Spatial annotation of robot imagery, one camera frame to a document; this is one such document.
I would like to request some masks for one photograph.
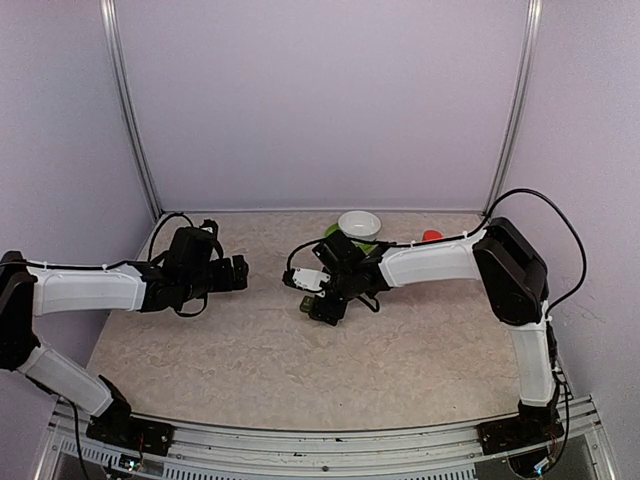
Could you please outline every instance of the wire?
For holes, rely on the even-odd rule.
[[[144,446],[144,432],[140,434],[140,448],[138,449],[138,453],[140,454],[140,460],[138,461],[138,468],[136,472],[139,472],[142,469],[142,462],[144,462],[144,455],[142,454],[142,447]]]
[[[87,472],[87,466],[84,463],[84,458],[82,458],[82,446],[80,445],[80,422],[78,420],[78,407],[76,404],[67,400],[71,404],[71,408],[73,408],[73,423],[75,425],[76,430],[76,448],[78,450],[78,460],[80,460],[80,469],[82,470],[82,474],[84,475],[85,480],[91,480],[89,477],[89,473]]]
[[[83,272],[95,272],[103,270],[113,270],[129,263],[129,260],[120,260],[119,262],[112,263],[111,265],[58,265],[49,263],[30,262],[29,260],[8,260],[6,262],[0,262],[0,268],[9,265],[22,265],[25,267],[41,268],[43,270],[76,270]]]
[[[367,307],[369,307],[369,310],[371,310],[373,313],[378,313],[380,311],[380,302],[377,298],[372,298],[372,300],[375,302],[375,305],[371,305],[371,303],[361,295],[357,296],[356,298],[364,303]]]
[[[567,385],[567,382],[561,382],[558,379],[557,376],[556,376],[556,382],[558,382],[559,385],[562,385],[562,387],[564,389],[564,406],[565,406],[566,426],[565,426],[565,429],[564,429],[564,440],[562,441],[562,446],[560,447],[560,452],[558,452],[558,455],[552,459],[552,462],[549,465],[549,467],[543,472],[544,475],[549,473],[551,470],[553,470],[555,468],[556,465],[558,465],[558,463],[560,462],[560,459],[562,458],[562,455],[564,454],[564,450],[567,447],[567,443],[569,441],[569,426],[570,426],[570,422],[571,422],[571,418],[569,417],[569,413],[570,413],[569,412],[569,386]]]
[[[193,317],[197,317],[198,315],[200,315],[202,312],[204,312],[207,309],[207,304],[209,303],[209,297],[203,297],[202,298],[202,308],[194,313],[189,313],[189,312],[179,312],[178,310],[174,310],[174,312],[176,312],[176,315],[178,315],[179,317],[182,318],[193,318]]]
[[[315,245],[316,243],[321,243],[321,242],[324,242],[324,238],[311,240],[310,242],[303,243],[302,245],[298,245],[296,248],[294,248],[289,254],[289,256],[287,257],[287,272],[291,271],[291,261],[293,260],[293,257],[295,257],[296,253],[298,253],[303,248],[307,248],[307,247],[310,247],[311,245]]]
[[[185,218],[189,222],[189,225],[193,227],[193,222],[184,213],[175,212],[167,215],[162,220],[162,222],[160,222],[155,232],[153,233],[153,236],[151,237],[151,242],[149,245],[149,257],[147,261],[151,261],[151,258],[150,258],[151,251],[153,249],[153,245],[155,243],[156,237],[160,232],[160,229],[167,223],[169,219],[174,217]],[[112,263],[110,265],[109,264],[107,265],[61,265],[61,264],[31,262],[29,260],[8,260],[6,262],[0,262],[0,268],[7,267],[9,265],[21,265],[25,267],[41,268],[43,270],[74,270],[74,271],[80,271],[80,272],[99,272],[104,270],[114,270],[123,265],[126,265],[127,263],[129,263],[129,260],[120,260],[119,262]]]
[[[173,212],[170,213],[169,215],[167,215],[166,217],[164,217],[162,219],[162,221],[158,224],[158,226],[156,227],[156,229],[153,232],[153,235],[151,236],[151,241],[149,242],[149,251],[147,252],[147,262],[151,261],[151,257],[153,254],[153,246],[156,243],[156,238],[158,237],[158,234],[160,233],[160,230],[162,230],[162,228],[167,224],[167,222],[169,220],[171,220],[172,218],[184,218],[187,222],[189,222],[189,226],[193,227],[193,222],[191,221],[191,219],[189,217],[187,217],[184,213],[182,212]]]
[[[453,237],[438,238],[437,240],[427,240],[424,242],[414,242],[414,243],[385,242],[384,240],[361,240],[359,238],[349,237],[347,235],[345,236],[352,242],[364,243],[365,245],[375,245],[375,246],[393,247],[393,248],[415,248],[415,247],[422,247],[424,245],[435,245],[437,243],[456,242],[458,240],[464,240],[465,238],[470,237],[471,234],[468,234],[466,237],[465,235],[454,235]]]
[[[553,457],[555,457],[555,454],[557,453],[557,447],[558,447],[558,439],[556,438],[556,436],[552,433],[551,434],[551,455]]]
[[[574,293],[580,290],[580,287],[582,287],[585,279],[587,278],[587,252],[585,251],[584,245],[582,244],[580,235],[578,235],[578,232],[573,227],[569,219],[562,212],[562,210],[560,210],[560,207],[558,207],[555,203],[553,203],[553,201],[551,201],[551,199],[549,199],[547,196],[543,195],[542,193],[538,192],[537,190],[532,190],[530,188],[514,188],[513,190],[509,190],[508,192],[502,194],[500,197],[496,199],[495,202],[493,202],[493,204],[491,205],[491,208],[489,208],[489,210],[487,211],[487,215],[485,216],[484,220],[469,235],[471,236],[478,233],[482,229],[482,227],[484,227],[484,225],[489,221],[491,214],[493,213],[493,211],[495,210],[495,208],[498,206],[500,202],[518,193],[525,193],[528,195],[533,195],[534,197],[538,197],[539,199],[544,201],[547,205],[549,205],[551,208],[553,208],[553,210],[555,210],[555,212],[562,219],[564,224],[567,226],[567,228],[573,235],[573,238],[575,239],[576,244],[578,245],[578,249],[580,250],[580,257],[582,260],[582,273],[580,274],[580,279],[571,290],[569,290],[567,293],[565,293],[564,295],[562,295],[561,297],[553,301],[551,305],[549,305],[549,309],[547,310],[547,313],[550,313],[551,310],[553,310],[555,307],[560,305],[562,302],[564,302],[566,299],[568,299]]]
[[[111,457],[109,457],[109,461],[107,462],[107,469],[105,470],[103,466],[100,466],[100,468],[102,468],[102,473],[104,473],[107,480],[111,480],[111,472],[113,471],[111,468]]]
[[[321,288],[319,290],[311,290],[310,288],[304,288],[304,287],[297,287],[298,290],[302,290],[303,292],[307,292],[307,293],[322,293],[324,292],[324,288]]]

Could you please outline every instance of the metal frame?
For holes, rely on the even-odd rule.
[[[504,182],[507,178],[509,165],[511,164],[513,149],[518,136],[520,121],[522,119],[522,112],[524,111],[529,78],[531,77],[533,58],[536,50],[536,43],[538,41],[538,29],[540,26],[541,13],[542,0],[529,0],[527,24],[525,28],[524,43],[522,45],[522,53],[520,56],[520,66],[518,68],[516,90],[513,96],[513,103],[511,104],[511,111],[509,112],[507,130],[500,149],[500,160],[498,161],[496,174],[493,177],[489,198],[487,198],[487,203],[484,207],[485,214],[491,207],[491,204],[496,200],[496,198],[498,198],[498,195],[500,195]]]
[[[564,408],[559,409],[564,420]],[[615,480],[611,453],[590,397],[570,401],[570,438],[585,436],[599,480]],[[101,444],[82,434],[87,462],[104,467],[120,455],[137,452]],[[469,479],[477,462],[506,459],[527,449],[484,456],[476,426],[469,421],[434,427],[350,432],[295,432],[209,426],[169,421],[176,427],[167,457],[145,455],[142,478],[182,480],[295,480],[349,478],[359,480]],[[50,480],[61,454],[77,456],[73,412],[58,403],[51,417],[36,480]]]
[[[124,64],[124,55],[122,53],[122,44],[120,43],[120,32],[118,30],[118,17],[116,15],[115,0],[100,0],[100,11],[102,12],[102,22],[107,36],[107,47],[111,56],[111,66],[116,78],[118,88],[118,97],[120,99],[120,107],[122,108],[123,118],[129,134],[129,141],[133,150],[136,169],[142,188],[147,201],[147,205],[154,221],[158,221],[162,216],[163,210],[160,199],[156,191],[153,177],[147,163],[147,158],[142,147],[140,139],[140,131],[138,130],[138,122],[133,111],[133,102],[129,85],[127,83],[127,72]]]
[[[138,129],[138,124],[133,110],[133,102],[129,91],[129,85],[127,83],[120,32],[118,30],[115,0],[100,0],[100,6],[107,37],[107,45],[109,47],[112,67],[116,77],[120,105],[129,134],[131,147],[133,149],[136,169],[138,171],[138,176],[140,177],[140,182],[142,183],[149,210],[151,211],[153,219],[158,221],[164,213],[164,210],[162,209],[160,198],[153,181],[153,176],[142,147],[140,131]],[[535,47],[538,38],[541,13],[542,0],[529,0],[524,42],[522,45],[518,77],[516,81],[516,90],[511,104],[511,110],[509,112],[507,129],[502,141],[498,166],[493,177],[489,197],[487,198],[483,213],[487,212],[490,205],[500,194],[511,163],[520,120],[525,106],[527,87],[531,76]]]

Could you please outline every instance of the table surface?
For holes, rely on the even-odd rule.
[[[471,230],[475,215],[379,213],[381,239]],[[191,215],[220,225],[225,255],[245,255],[249,288],[212,294],[192,319],[173,311],[113,312],[89,369],[115,383],[134,411],[211,425],[285,430],[426,426],[511,413],[515,356],[480,282],[415,284],[382,292],[375,314],[352,302],[337,327],[298,310],[285,287],[289,252],[319,238],[333,212]],[[158,235],[168,247],[184,222]],[[319,268],[305,251],[294,266]],[[200,308],[199,301],[188,309]]]

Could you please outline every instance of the red ball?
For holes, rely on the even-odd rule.
[[[427,230],[422,234],[423,242],[432,242],[434,240],[440,240],[441,238],[444,238],[444,237],[437,230]]]

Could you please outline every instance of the purple wall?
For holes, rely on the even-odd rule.
[[[592,393],[622,478],[640,467],[640,4],[545,2],[534,73],[507,187],[530,186],[583,237],[589,276],[559,307],[563,364]],[[505,211],[547,260],[552,296],[579,275],[579,254],[550,209]]]
[[[481,210],[527,2],[118,2],[168,210]]]
[[[151,228],[120,118],[97,1],[0,3],[0,250],[32,259],[130,258]],[[40,318],[85,363],[105,315]],[[53,397],[0,372],[0,478],[26,479]]]

